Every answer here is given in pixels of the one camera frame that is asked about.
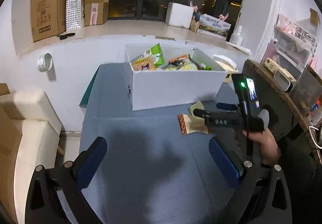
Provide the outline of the person's right hand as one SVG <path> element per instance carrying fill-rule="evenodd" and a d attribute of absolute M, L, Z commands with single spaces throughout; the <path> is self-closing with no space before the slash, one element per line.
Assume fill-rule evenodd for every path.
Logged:
<path fill-rule="evenodd" d="M 265 165 L 276 165 L 281 157 L 281 151 L 270 130 L 267 128 L 263 132 L 246 132 L 242 131 L 245 137 L 257 142 L 262 154 L 262 163 Z"/>

